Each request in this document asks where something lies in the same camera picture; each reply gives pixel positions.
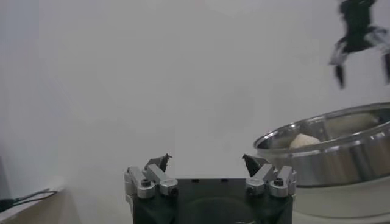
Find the stainless steel bowl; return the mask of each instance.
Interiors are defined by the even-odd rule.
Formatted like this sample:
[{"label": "stainless steel bowl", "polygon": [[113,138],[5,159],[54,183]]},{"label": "stainless steel bowl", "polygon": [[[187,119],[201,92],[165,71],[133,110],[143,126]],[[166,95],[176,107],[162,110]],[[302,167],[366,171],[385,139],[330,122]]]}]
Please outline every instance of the stainless steel bowl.
[{"label": "stainless steel bowl", "polygon": [[[291,149],[299,134],[321,143]],[[293,166],[298,187],[361,183],[390,175],[390,103],[348,108],[280,127],[255,141],[277,167]]]}]

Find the black robotic claw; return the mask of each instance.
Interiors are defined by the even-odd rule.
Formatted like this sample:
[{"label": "black robotic claw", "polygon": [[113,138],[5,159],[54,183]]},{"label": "black robotic claw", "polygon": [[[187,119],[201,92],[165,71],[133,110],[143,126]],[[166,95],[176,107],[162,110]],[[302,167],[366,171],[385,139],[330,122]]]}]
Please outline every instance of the black robotic claw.
[{"label": "black robotic claw", "polygon": [[344,68],[347,56],[354,52],[376,47],[384,56],[387,82],[390,82],[390,36],[384,28],[373,26],[370,8],[376,0],[343,0],[340,13],[346,24],[346,35],[336,44],[336,49],[330,60],[335,66],[335,76],[340,87],[345,87]]},{"label": "black robotic claw", "polygon": [[160,168],[162,171],[165,172],[166,167],[168,166],[168,160],[170,158],[172,158],[170,155],[165,154],[165,156],[151,159],[151,160],[149,160],[149,162],[147,162],[145,169],[148,165],[155,164],[156,166],[158,166],[158,168]]},{"label": "black robotic claw", "polygon": [[340,88],[344,89],[345,87],[345,78],[344,78],[344,68],[341,65],[335,66],[335,73],[336,73],[336,78],[340,84]]},{"label": "black robotic claw", "polygon": [[246,168],[248,169],[249,175],[254,176],[258,170],[260,170],[260,165],[254,160],[251,156],[244,154],[243,159],[245,160]]}]

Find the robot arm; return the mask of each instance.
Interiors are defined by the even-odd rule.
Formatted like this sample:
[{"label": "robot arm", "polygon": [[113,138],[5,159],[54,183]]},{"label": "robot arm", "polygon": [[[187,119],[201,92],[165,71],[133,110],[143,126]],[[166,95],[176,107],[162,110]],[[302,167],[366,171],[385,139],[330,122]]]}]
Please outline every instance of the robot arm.
[{"label": "robot arm", "polygon": [[345,87],[345,74],[343,64],[348,57],[348,53],[346,53],[345,51],[346,46],[347,43],[343,39],[337,42],[329,63],[330,65],[335,66],[335,76],[339,82],[341,89]]},{"label": "robot arm", "polygon": [[376,3],[376,1],[377,0],[340,0],[341,3],[340,13],[342,14],[347,13],[347,11],[353,8],[353,6],[356,4],[369,8],[373,6]]},{"label": "robot arm", "polygon": [[390,36],[388,30],[381,27],[373,27],[365,39],[383,54],[383,64],[387,84],[390,83]]},{"label": "robot arm", "polygon": [[278,172],[253,160],[250,166],[258,166],[257,171],[246,179],[176,180],[156,163],[143,171],[128,168],[126,200],[134,224],[292,224],[296,172],[288,166]]}]

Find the bowl rim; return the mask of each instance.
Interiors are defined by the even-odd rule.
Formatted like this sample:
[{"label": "bowl rim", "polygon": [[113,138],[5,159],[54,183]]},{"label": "bowl rim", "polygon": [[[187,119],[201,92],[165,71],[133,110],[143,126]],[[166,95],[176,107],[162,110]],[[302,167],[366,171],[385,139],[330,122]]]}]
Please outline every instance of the bowl rim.
[{"label": "bowl rim", "polygon": [[277,149],[264,149],[259,148],[259,145],[264,142],[265,140],[273,137],[276,135],[280,130],[283,130],[287,127],[298,125],[303,122],[307,121],[315,121],[319,119],[326,119],[326,118],[332,118],[332,117],[338,117],[338,116],[346,116],[351,114],[357,114],[357,113],[363,113],[367,111],[372,110],[380,110],[380,109],[390,109],[390,102],[385,103],[373,103],[368,105],[362,105],[357,107],[350,107],[345,108],[341,110],[332,111],[329,113],[325,113],[322,115],[314,116],[308,119],[302,119],[293,123],[290,123],[288,125],[281,126],[279,128],[276,128],[273,131],[270,131],[266,133],[265,135],[259,137],[256,139],[256,141],[253,143],[253,146],[255,149],[258,150],[260,154],[287,154],[288,156],[304,156],[304,155],[312,155],[312,154],[319,154],[329,151],[335,151],[340,149],[340,145],[345,147],[346,145],[360,145],[362,144],[367,137],[370,137],[371,139],[375,138],[382,138],[384,137],[384,132],[390,130],[390,121],[387,121],[383,124],[376,125],[375,127],[368,128],[364,131],[359,131],[356,133],[353,133],[348,136],[342,136],[334,139],[330,139],[327,141],[323,141],[321,143],[315,144],[315,145],[305,145],[303,147],[294,148],[294,150],[291,150],[289,147],[285,148],[277,148]]}]

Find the bolt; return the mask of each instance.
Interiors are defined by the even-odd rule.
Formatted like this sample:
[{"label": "bolt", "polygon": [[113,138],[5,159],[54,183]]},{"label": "bolt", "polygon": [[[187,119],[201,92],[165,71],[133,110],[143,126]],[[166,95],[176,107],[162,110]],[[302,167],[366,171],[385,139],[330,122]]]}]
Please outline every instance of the bolt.
[{"label": "bolt", "polygon": [[152,182],[150,180],[148,180],[148,179],[143,179],[141,181],[141,186],[142,187],[150,187],[151,185],[152,185]]},{"label": "bolt", "polygon": [[274,184],[276,186],[283,186],[283,179],[281,179],[280,177],[277,177],[275,180],[274,180]]}]

